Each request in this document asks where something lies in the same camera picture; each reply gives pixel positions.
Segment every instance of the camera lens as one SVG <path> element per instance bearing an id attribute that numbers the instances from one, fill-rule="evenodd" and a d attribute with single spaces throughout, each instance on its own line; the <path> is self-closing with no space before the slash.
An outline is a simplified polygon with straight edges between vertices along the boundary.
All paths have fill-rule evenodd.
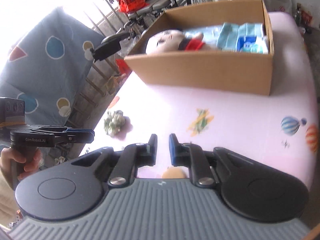
<path id="1" fill-rule="evenodd" d="M 5 104 L 5 109 L 7 110 L 7 112 L 10 111 L 10 107 L 11 107 L 10 102 L 7 102 L 7 103 Z"/>
<path id="2" fill-rule="evenodd" d="M 15 103 L 13 104 L 12 110 L 13 110 L 15 113 L 17 112 L 17 110 L 18 110 L 18 104 L 17 104 L 17 102 L 15 102 Z"/>

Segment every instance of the cardboard box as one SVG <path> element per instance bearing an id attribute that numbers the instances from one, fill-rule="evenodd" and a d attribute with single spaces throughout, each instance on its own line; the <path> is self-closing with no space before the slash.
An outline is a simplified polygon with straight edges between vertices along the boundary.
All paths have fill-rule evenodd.
<path id="1" fill-rule="evenodd" d="M 146 55 L 148 39 L 164 30 L 224 22 L 264 23 L 269 54 L 230 51 L 177 51 Z M 124 58 L 145 83 L 207 89 L 270 93 L 274 54 L 271 23 L 262 0 L 232 0 L 184 6 L 165 11 Z"/>

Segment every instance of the finger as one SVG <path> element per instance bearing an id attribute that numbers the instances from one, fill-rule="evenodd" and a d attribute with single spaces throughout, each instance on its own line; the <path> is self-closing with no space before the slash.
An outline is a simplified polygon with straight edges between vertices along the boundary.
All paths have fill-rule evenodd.
<path id="1" fill-rule="evenodd" d="M 42 158 L 42 152 L 40 151 L 40 149 L 38 148 L 35 152 L 35 155 L 33 157 L 34 160 L 36 161 L 40 161 Z"/>
<path id="2" fill-rule="evenodd" d="M 24 178 L 26 178 L 26 177 L 28 177 L 28 176 L 36 173 L 36 172 L 37 172 L 36 170 L 33 170 L 33 171 L 25 171 L 25 172 L 21 173 L 21 174 L 18 176 L 18 180 L 22 180 L 22 179 L 24 179 Z"/>
<path id="3" fill-rule="evenodd" d="M 12 148 L 4 148 L 1 152 L 1 155 L 7 159 L 13 159 L 17 163 L 25 163 L 26 158 L 15 149 Z"/>
<path id="4" fill-rule="evenodd" d="M 39 162 L 40 162 L 40 159 L 39 160 L 33 160 L 31 163 L 27 163 L 25 166 L 24 166 L 24 171 L 33 171 L 33 170 L 37 170 L 39 167 Z"/>

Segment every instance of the metal screw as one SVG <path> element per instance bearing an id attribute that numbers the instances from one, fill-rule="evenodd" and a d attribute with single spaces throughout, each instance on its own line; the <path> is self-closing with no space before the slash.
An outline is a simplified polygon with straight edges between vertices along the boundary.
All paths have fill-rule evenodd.
<path id="1" fill-rule="evenodd" d="M 122 185 L 125 182 L 126 182 L 125 178 L 122 178 L 122 177 L 115 177 L 110 180 L 110 183 L 112 185 Z"/>
<path id="2" fill-rule="evenodd" d="M 211 185 L 213 183 L 214 183 L 214 179 L 212 179 L 212 178 L 204 177 L 204 178 L 199 179 L 200 185 Z"/>

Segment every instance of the floor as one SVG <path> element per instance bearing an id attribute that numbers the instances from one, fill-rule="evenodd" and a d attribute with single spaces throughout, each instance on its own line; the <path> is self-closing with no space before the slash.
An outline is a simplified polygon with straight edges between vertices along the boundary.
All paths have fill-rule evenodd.
<path id="1" fill-rule="evenodd" d="M 320 31 L 313 30 L 312 34 L 305 34 L 310 64 L 314 74 L 318 98 L 320 97 Z M 310 190 L 309 203 L 302 215 L 302 220 L 311 228 L 320 223 L 320 155 L 316 164 L 315 176 Z"/>

